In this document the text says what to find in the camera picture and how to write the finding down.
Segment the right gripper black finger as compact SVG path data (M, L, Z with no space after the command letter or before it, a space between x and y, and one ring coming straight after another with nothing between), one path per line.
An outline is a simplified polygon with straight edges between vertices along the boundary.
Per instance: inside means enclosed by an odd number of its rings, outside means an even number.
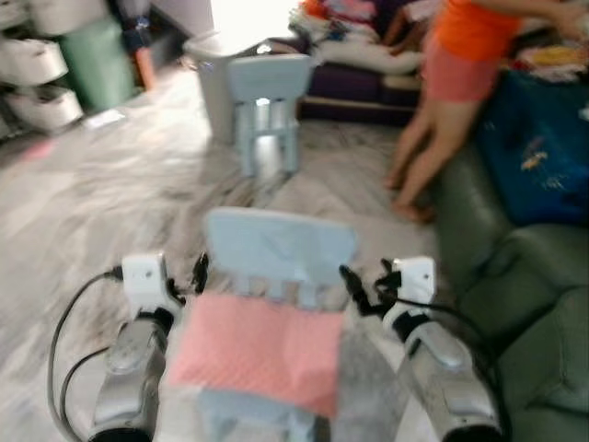
M338 273L341 275L346 291L348 291L349 298L357 308L359 316L369 316L371 313L371 304L369 295L364 287L364 282L358 273L351 270L348 265L338 266Z

